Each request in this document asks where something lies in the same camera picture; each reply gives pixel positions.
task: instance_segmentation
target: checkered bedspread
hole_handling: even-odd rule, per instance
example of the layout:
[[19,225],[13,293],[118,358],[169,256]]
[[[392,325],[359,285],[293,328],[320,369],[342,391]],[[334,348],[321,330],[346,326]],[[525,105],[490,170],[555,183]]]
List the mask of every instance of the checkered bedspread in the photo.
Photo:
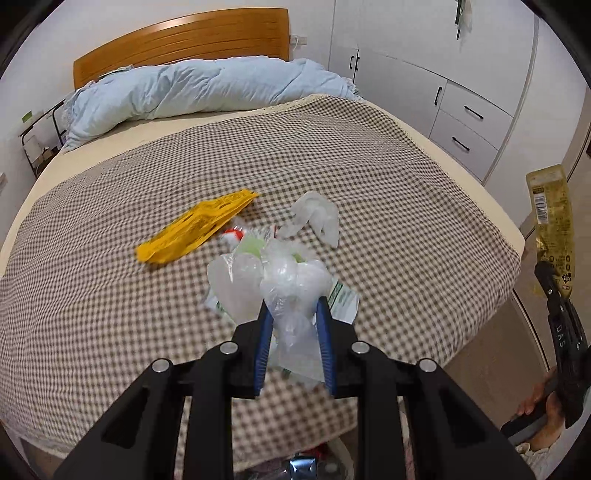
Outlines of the checkered bedspread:
[[[308,228],[300,239],[359,292],[358,335],[393,358],[445,364],[519,273],[498,229],[372,106],[316,97],[190,128],[64,181],[23,221],[0,280],[2,421],[65,454],[153,359],[186,362],[228,340],[232,326],[202,303],[206,266],[225,252],[217,238],[157,270],[134,248],[200,200],[241,188],[261,195],[241,214],[252,226],[283,224],[309,190],[337,204],[338,249]],[[269,372],[257,401],[233,403],[235,468],[355,423],[354,401]]]

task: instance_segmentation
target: light blue comforter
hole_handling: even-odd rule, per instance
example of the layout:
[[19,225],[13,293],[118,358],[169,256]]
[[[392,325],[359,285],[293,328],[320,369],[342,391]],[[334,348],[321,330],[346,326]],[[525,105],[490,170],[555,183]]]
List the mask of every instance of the light blue comforter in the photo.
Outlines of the light blue comforter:
[[252,110],[312,93],[359,99],[354,92],[351,80],[307,59],[239,57],[120,69],[66,102],[63,148],[73,150],[126,120]]

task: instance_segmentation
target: green plastic item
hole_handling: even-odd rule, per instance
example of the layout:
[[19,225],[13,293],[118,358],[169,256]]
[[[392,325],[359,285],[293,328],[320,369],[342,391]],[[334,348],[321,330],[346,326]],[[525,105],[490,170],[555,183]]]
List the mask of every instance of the green plastic item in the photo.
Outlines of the green plastic item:
[[245,235],[234,251],[235,254],[251,254],[261,258],[261,250],[265,248],[265,241],[252,235]]

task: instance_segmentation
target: bed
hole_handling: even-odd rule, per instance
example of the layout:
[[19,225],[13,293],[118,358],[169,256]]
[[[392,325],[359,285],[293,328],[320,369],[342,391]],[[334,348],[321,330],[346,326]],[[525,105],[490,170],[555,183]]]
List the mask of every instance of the bed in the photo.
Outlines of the bed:
[[[288,60],[288,32],[284,9],[174,19],[82,57],[74,84],[128,64]],[[206,265],[225,252],[219,239],[154,271],[138,265],[134,247],[199,200],[242,187],[261,194],[244,211],[253,226],[282,224],[308,190],[338,205],[338,249],[306,229],[299,239],[360,294],[358,334],[393,358],[447,363],[519,273],[524,240],[501,207],[439,147],[370,103],[311,95],[126,122],[51,162],[0,252],[7,428],[63,457],[153,359],[188,361],[231,337],[232,325],[203,305]],[[232,423],[238,471],[354,428],[356,406],[270,371],[257,402],[235,400]]]

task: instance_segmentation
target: white cabinet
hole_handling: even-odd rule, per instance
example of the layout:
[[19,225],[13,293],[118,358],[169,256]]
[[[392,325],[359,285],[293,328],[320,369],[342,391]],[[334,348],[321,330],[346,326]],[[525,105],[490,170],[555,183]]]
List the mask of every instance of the white cabinet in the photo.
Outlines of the white cabinet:
[[333,44],[330,48],[329,70],[342,77],[355,80],[358,52],[357,48]]
[[495,147],[443,110],[437,114],[430,139],[480,181],[495,161]]
[[359,29],[365,0],[335,0],[332,45],[359,48]]
[[441,110],[474,130],[496,149],[503,144],[513,120],[497,106],[453,82],[447,82]]
[[447,80],[402,60],[360,50],[355,85],[359,94],[428,137]]
[[355,46],[435,72],[513,116],[530,65],[534,14],[521,0],[470,4],[472,26],[457,40],[453,0],[365,0]]

